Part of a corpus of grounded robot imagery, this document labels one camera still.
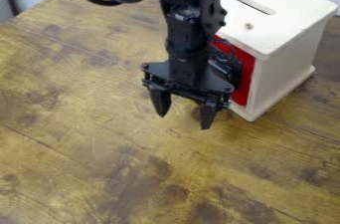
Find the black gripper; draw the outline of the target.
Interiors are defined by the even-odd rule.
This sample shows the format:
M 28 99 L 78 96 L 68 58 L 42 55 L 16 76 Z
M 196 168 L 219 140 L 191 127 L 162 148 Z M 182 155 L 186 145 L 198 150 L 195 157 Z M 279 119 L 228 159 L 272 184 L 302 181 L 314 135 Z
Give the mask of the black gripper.
M 200 128 L 210 129 L 218 109 L 226 109 L 234 85 L 208 64 L 210 42 L 224 23 L 226 10 L 218 5 L 168 5 L 163 8 L 168 36 L 164 62 L 144 63 L 144 86 L 159 116 L 171 109 L 171 96 L 195 101 L 200 107 Z

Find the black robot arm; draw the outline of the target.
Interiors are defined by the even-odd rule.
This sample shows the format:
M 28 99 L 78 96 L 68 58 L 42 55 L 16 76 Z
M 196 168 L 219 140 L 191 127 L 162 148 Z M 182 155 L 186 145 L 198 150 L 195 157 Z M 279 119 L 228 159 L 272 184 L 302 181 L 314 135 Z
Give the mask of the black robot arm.
M 143 0 L 88 1 L 119 6 Z M 168 24 L 170 59 L 142 65 L 143 83 L 160 116 L 171 109 L 172 96 L 187 98 L 200 104 L 200 127 L 208 129 L 216 113 L 228 108 L 235 89 L 234 57 L 214 46 L 227 11 L 220 0 L 160 0 L 160 4 Z

